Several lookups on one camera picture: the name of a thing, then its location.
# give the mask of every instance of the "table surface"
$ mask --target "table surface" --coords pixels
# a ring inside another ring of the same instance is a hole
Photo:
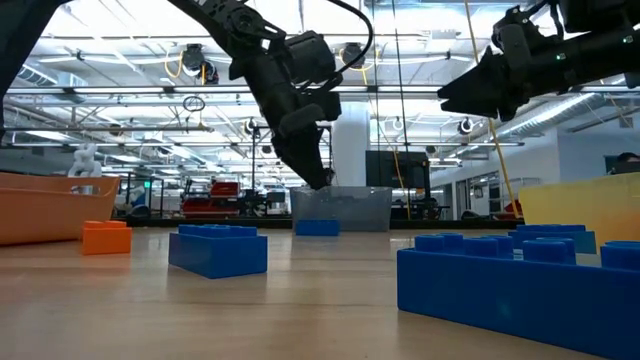
[[[135,230],[130,256],[1,247],[0,359],[596,359],[398,311],[395,252],[419,232],[264,230],[268,274],[222,280],[169,267],[169,232]]]

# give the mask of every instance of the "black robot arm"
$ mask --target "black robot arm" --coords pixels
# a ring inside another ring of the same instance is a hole
[[[69,0],[4,0],[0,2],[0,97],[6,91],[42,34],[56,8]],[[242,0],[168,0],[209,32],[232,58],[231,80],[244,77],[273,132],[276,154],[312,188],[329,185],[322,166],[316,121],[333,121],[341,113],[340,97],[332,88],[342,82],[334,54],[313,31],[287,39],[287,34],[264,20]],[[357,9],[328,0],[354,12]],[[322,84],[311,89],[310,84]],[[0,136],[2,133],[0,112]]]
[[[545,37],[530,17],[547,5],[557,34]],[[442,110],[509,121],[538,95],[623,73],[633,88],[639,84],[639,22],[637,0],[541,0],[526,11],[509,9],[492,37],[502,54],[488,48],[478,66],[440,89],[447,100]],[[585,34],[565,40],[565,31]]]

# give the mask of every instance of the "wire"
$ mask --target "wire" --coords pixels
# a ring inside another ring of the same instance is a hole
[[[476,42],[476,36],[473,32],[473,26],[471,24],[471,9],[469,6],[469,0],[464,0],[464,7],[467,13],[467,23],[469,24],[469,35],[471,35],[471,44],[473,45],[473,56],[476,60],[476,64],[479,64],[480,60],[478,57],[478,44]],[[489,130],[491,131],[491,137],[493,138],[493,142],[496,145],[496,151],[498,152],[498,158],[500,159],[500,166],[502,167],[504,182],[507,185],[507,192],[509,193],[509,201],[511,201],[511,204],[513,205],[513,213],[516,216],[516,218],[520,218],[520,211],[518,210],[518,206],[513,196],[511,183],[509,182],[509,173],[507,173],[507,166],[504,163],[504,156],[502,156],[502,148],[500,148],[500,142],[498,141],[498,136],[496,136],[496,129],[491,119],[489,119]]]
[[[167,54],[165,55],[165,60],[164,60],[164,70],[167,72],[167,75],[169,75],[170,77],[176,79],[178,77],[180,77],[180,74],[182,74],[182,57],[184,55],[184,50],[180,51],[180,64],[179,64],[179,68],[178,68],[178,73],[174,74],[171,72],[171,70],[169,70],[169,51],[167,50]]]
[[[340,59],[340,62],[341,62],[343,65],[346,65],[346,63],[344,62],[343,54],[344,54],[344,49],[340,49],[340,52],[338,53],[338,59]],[[372,67],[374,67],[374,66],[376,65],[376,60],[379,60],[379,59],[377,59],[377,57],[378,57],[378,50],[376,50],[376,55],[375,55],[375,57],[376,57],[376,58],[374,59],[374,62],[373,62],[371,65],[369,65],[369,67],[367,67],[367,68],[362,68],[362,69],[349,68],[349,70],[353,70],[353,71],[356,71],[356,72],[362,73],[362,80],[364,81],[364,84],[365,84],[365,85],[367,85],[367,86],[369,85],[369,83],[368,83],[368,81],[367,81],[367,70],[369,70],[369,69],[371,69]]]
[[[339,74],[342,74],[343,72],[347,71],[347,69],[351,68],[353,65],[355,65],[358,61],[360,61],[360,59],[362,59],[367,52],[369,51],[369,49],[371,48],[371,45],[373,44],[373,35],[374,35],[374,31],[373,31],[373,25],[371,24],[371,21],[369,20],[369,18],[367,18],[362,11],[356,9],[355,7],[345,3],[344,1],[341,0],[327,0],[328,2],[341,7],[351,13],[353,13],[354,15],[356,15],[357,17],[359,17],[362,21],[364,21],[364,24],[367,26],[367,31],[369,32],[369,36],[367,39],[367,43],[365,44],[365,46],[362,48],[362,51],[360,51],[360,53],[353,58],[351,61],[349,61],[348,63],[346,63],[344,66],[342,66],[342,68],[340,68],[340,70],[336,71],[329,79],[327,79],[327,81],[325,82],[325,84],[321,87],[321,89],[323,90],[327,90],[327,87],[329,87],[329,89],[335,87],[337,84],[334,84],[334,80],[338,77]],[[313,81],[309,80],[306,83],[304,83],[304,85],[302,85],[299,89],[299,91],[304,91],[305,89],[307,89],[311,83]]]
[[[328,2],[339,6],[351,13],[353,13],[354,15],[356,15],[357,17],[359,17],[360,19],[362,19],[362,21],[364,21],[365,25],[367,26],[367,30],[369,31],[369,37],[367,39],[367,44],[362,48],[362,51],[360,52],[360,54],[358,54],[358,56],[356,56],[355,58],[353,58],[351,61],[349,61],[347,64],[345,64],[340,70],[338,70],[338,73],[343,73],[345,72],[348,68],[352,67],[354,64],[356,64],[358,61],[360,61],[360,59],[362,59],[367,52],[369,51],[369,49],[371,48],[371,45],[373,45],[373,25],[371,24],[371,21],[369,20],[369,18],[367,18],[362,11],[356,9],[355,7],[345,3],[344,1],[341,0],[327,0]]]
[[[391,9],[393,10],[393,21],[395,22],[397,20],[395,0],[391,0]],[[396,51],[398,54],[400,54],[400,37],[398,36],[397,26],[394,27],[394,31],[395,31],[395,38],[396,38],[396,41],[395,41]],[[400,56],[398,56],[397,59],[398,59],[398,81],[400,82],[400,101],[402,103],[402,130],[404,134],[405,153],[407,156],[407,176],[409,176],[409,174],[411,173],[411,162],[409,161],[409,139],[407,135],[407,115],[405,113],[405,108],[404,108],[404,84],[402,83],[402,64],[400,63]],[[404,185],[402,184],[402,182],[400,182],[400,186],[402,187],[402,192],[404,193]],[[407,188],[407,195],[406,195],[407,220],[411,220],[411,197],[409,196],[410,193],[411,193],[411,189]]]

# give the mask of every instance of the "yellow cable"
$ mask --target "yellow cable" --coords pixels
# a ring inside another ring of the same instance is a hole
[[[171,70],[169,70],[169,51],[167,51],[167,55],[165,56],[165,60],[164,60],[164,70],[167,72],[167,75],[169,75],[172,78],[178,78],[180,76],[180,74],[182,74],[182,55],[184,54],[184,51],[180,51],[180,64],[179,64],[179,68],[178,68],[178,73],[174,74],[171,72]]]
[[[338,52],[338,59],[340,59],[340,62],[342,63],[342,65],[346,65],[347,63],[344,62],[344,59],[342,58],[342,54],[344,54],[344,49],[340,49],[340,51]],[[363,68],[363,69],[352,69],[352,68],[349,68],[349,70],[351,70],[351,71],[357,71],[359,73],[362,73],[362,79],[364,80],[364,84],[366,86],[369,85],[369,83],[367,81],[367,70],[369,70],[372,67],[374,67],[376,65],[376,62],[378,60],[380,60],[380,58],[378,58],[378,55],[379,55],[379,53],[378,53],[378,50],[376,49],[376,58],[375,58],[373,64],[369,65],[369,67],[367,67],[367,68]]]
[[[473,33],[473,26],[471,25],[471,9],[469,8],[469,0],[464,0],[464,7],[467,13],[467,22],[469,24],[469,35],[471,35],[471,44],[473,45],[473,55],[475,57],[476,64],[479,64],[480,61],[478,59],[478,45],[476,44],[476,37]],[[496,144],[498,158],[500,159],[500,166],[502,167],[502,173],[504,175],[504,182],[507,184],[507,191],[509,192],[509,200],[513,205],[513,213],[517,219],[520,218],[520,211],[518,210],[518,205],[516,204],[515,198],[513,196],[513,190],[511,189],[511,183],[509,182],[509,174],[507,173],[507,166],[504,163],[504,157],[502,156],[500,142],[498,141],[498,137],[496,136],[496,129],[493,126],[493,121],[491,119],[489,119],[489,130],[491,130],[491,137],[493,137],[493,142]]]

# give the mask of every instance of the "ceiling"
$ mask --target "ceiling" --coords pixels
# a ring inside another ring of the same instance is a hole
[[[365,6],[371,4],[370,0],[347,2],[362,9],[372,19],[376,37],[374,49],[367,55],[367,70],[347,71],[342,85],[443,85],[474,66],[474,47],[462,1],[398,0],[395,11],[386,1],[379,1],[376,8]],[[493,24],[516,3],[483,0],[471,1],[471,4],[477,47],[482,50],[489,46]],[[324,34],[336,54],[338,66],[342,65],[340,50],[345,43],[366,42],[363,22],[327,1],[249,0],[247,5],[289,34],[306,30]],[[537,21],[543,32],[552,31],[548,15]],[[25,63],[27,71],[16,79],[13,87],[42,87],[44,80],[41,79],[51,80],[53,83],[47,83],[50,86],[68,86],[70,78],[73,85],[86,87],[199,86],[199,79],[184,71],[177,77],[169,74],[178,72],[179,54],[192,43],[203,45],[206,57],[220,74],[220,85],[245,85],[243,79],[228,80],[230,58],[200,24],[168,1],[75,0],[58,9]],[[244,128],[249,119],[258,125],[266,125],[251,94],[238,91],[201,95],[207,107],[192,114],[183,108],[184,99],[190,95],[193,94],[93,93],[70,101],[52,95],[10,94],[5,98],[9,113],[6,121],[7,127],[50,127],[55,133],[59,133],[55,129],[67,126],[94,130],[114,125],[144,128],[128,129],[122,134],[66,132],[61,134],[62,137],[42,132],[21,133],[17,141],[126,143],[129,145],[124,150],[102,148],[105,155],[126,155],[120,158],[111,156],[105,163],[116,167],[149,164],[158,169],[193,165],[193,171],[199,165],[198,171],[203,173],[224,171],[234,176],[246,175],[247,171],[250,172],[251,140]],[[440,101],[433,94],[423,98],[407,96],[404,101],[399,92],[378,98],[376,100],[376,96],[364,92],[343,96],[343,101],[370,103],[374,142],[378,141],[378,131],[391,142],[405,141],[405,125],[398,122],[403,116],[410,142],[468,141],[488,131],[487,126],[477,126],[469,138],[461,140],[457,126],[465,116],[440,110]],[[519,116],[526,116],[528,111],[541,104],[561,103],[566,99],[567,96],[535,99],[521,109]],[[588,112],[584,117],[593,120]],[[479,124],[486,123],[484,119],[472,119]],[[170,131],[172,127],[192,129],[188,133],[176,132]],[[269,136],[266,130],[261,135],[263,139],[257,151],[261,165],[258,181],[299,183],[300,179],[295,174],[276,162],[272,152],[266,148],[262,151],[263,146],[269,144]],[[527,136],[520,135],[516,140]],[[180,151],[134,146],[151,139],[195,145],[180,147]],[[328,134],[325,134],[321,149],[326,161],[329,161],[328,141]],[[215,146],[203,143],[215,143]],[[444,157],[451,153],[451,148],[438,150],[436,156]],[[480,152],[489,150],[476,149]]]

